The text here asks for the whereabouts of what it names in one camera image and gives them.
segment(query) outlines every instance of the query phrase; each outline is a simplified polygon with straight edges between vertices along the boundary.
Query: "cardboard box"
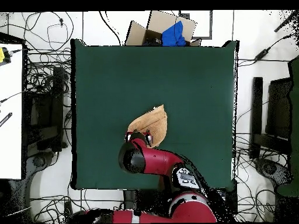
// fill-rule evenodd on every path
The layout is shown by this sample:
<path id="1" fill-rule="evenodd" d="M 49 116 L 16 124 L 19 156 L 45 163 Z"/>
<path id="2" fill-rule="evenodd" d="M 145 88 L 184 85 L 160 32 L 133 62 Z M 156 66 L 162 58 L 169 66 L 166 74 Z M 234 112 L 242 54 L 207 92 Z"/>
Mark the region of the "cardboard box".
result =
<path id="1" fill-rule="evenodd" d="M 146 39 L 161 39 L 162 33 L 181 21 L 183 24 L 182 36 L 185 38 L 186 46 L 200 46 L 201 39 L 191 42 L 196 22 L 168 13 L 152 10 L 149 14 L 147 28 L 142 27 L 135 21 L 131 21 L 128 29 L 126 46 L 141 46 Z"/>

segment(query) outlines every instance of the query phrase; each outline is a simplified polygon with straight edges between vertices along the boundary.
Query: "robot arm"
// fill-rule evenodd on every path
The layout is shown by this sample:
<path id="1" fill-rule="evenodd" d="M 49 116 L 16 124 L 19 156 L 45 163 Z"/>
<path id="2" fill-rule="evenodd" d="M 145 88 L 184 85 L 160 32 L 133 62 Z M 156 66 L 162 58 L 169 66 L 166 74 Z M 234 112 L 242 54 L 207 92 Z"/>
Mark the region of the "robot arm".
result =
<path id="1" fill-rule="evenodd" d="M 156 174 L 164 179 L 170 191 L 169 217 L 164 218 L 138 211 L 91 210 L 82 217 L 89 223 L 207 223 L 217 219 L 210 208 L 219 204 L 209 202 L 202 191 L 203 185 L 187 169 L 184 160 L 165 150 L 148 148 L 149 132 L 128 132 L 119 152 L 119 165 L 129 173 Z M 211 198 L 221 197 L 213 190 L 204 190 Z"/>

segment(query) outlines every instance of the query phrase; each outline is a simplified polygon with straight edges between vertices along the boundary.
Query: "blue cloth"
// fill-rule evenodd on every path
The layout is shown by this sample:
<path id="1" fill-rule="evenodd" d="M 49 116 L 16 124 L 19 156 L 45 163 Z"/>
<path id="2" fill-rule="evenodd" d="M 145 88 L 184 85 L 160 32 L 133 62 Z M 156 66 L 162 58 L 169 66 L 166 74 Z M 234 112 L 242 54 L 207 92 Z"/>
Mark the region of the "blue cloth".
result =
<path id="1" fill-rule="evenodd" d="M 182 36 L 183 24 L 181 21 L 175 23 L 162 33 L 163 46 L 185 46 L 185 38 Z"/>

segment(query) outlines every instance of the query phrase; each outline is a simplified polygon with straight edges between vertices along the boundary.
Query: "white table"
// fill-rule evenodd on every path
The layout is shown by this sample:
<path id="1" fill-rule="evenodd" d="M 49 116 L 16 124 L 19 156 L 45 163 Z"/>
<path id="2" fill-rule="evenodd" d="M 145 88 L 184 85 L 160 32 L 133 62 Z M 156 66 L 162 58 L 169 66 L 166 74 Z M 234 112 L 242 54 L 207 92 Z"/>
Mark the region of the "white table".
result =
<path id="1" fill-rule="evenodd" d="M 20 44 L 1 44 L 8 51 L 22 49 Z M 22 52 L 11 58 L 11 63 L 0 66 L 0 100 L 22 91 Z M 12 117 L 0 127 L 0 179 L 21 179 L 22 152 L 22 94 L 0 106 L 0 121 Z"/>

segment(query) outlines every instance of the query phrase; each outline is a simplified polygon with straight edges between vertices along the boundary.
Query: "green tabletop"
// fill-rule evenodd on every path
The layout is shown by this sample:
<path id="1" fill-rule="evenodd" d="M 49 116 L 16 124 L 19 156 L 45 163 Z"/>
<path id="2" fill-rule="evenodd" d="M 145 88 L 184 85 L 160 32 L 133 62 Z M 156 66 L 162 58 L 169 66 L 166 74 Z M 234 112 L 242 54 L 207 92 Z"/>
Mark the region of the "green tabletop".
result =
<path id="1" fill-rule="evenodd" d="M 159 148 L 188 157 L 209 186 L 231 187 L 235 47 L 88 47 L 73 40 L 73 187 L 157 188 L 158 176 L 126 173 L 118 155 L 132 120 L 162 104 L 168 130 Z"/>

